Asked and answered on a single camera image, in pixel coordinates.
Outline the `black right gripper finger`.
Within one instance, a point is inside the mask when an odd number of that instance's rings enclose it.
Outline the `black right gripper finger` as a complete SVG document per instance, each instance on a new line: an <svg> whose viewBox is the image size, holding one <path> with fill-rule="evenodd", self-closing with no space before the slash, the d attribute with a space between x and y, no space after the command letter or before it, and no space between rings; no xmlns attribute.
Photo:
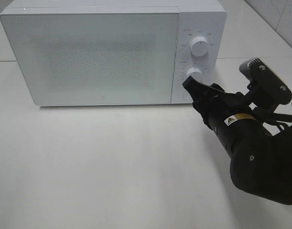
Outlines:
<svg viewBox="0 0 292 229"><path fill-rule="evenodd" d="M182 83L182 86L189 93L192 99L191 104L209 102L208 97L205 95L209 87L196 81L192 76L189 76Z"/></svg>

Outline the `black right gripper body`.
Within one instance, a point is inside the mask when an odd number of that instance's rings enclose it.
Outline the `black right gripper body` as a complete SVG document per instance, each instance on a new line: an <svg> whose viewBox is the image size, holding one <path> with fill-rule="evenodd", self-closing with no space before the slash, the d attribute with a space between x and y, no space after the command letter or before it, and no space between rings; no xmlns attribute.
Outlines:
<svg viewBox="0 0 292 229"><path fill-rule="evenodd" d="M236 111L242 110L243 94L227 93L218 84L208 86L206 96L209 102L194 103L193 108L201 115L206 126L217 126L218 123Z"/></svg>

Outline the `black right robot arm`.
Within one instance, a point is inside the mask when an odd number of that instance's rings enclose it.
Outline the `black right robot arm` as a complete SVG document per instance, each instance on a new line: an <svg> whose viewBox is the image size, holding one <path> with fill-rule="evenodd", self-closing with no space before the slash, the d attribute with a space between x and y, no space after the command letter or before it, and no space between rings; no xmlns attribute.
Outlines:
<svg viewBox="0 0 292 229"><path fill-rule="evenodd" d="M292 125L272 135L251 108L245 95L226 93L188 77L183 87L231 159L230 176L240 190L292 205Z"/></svg>

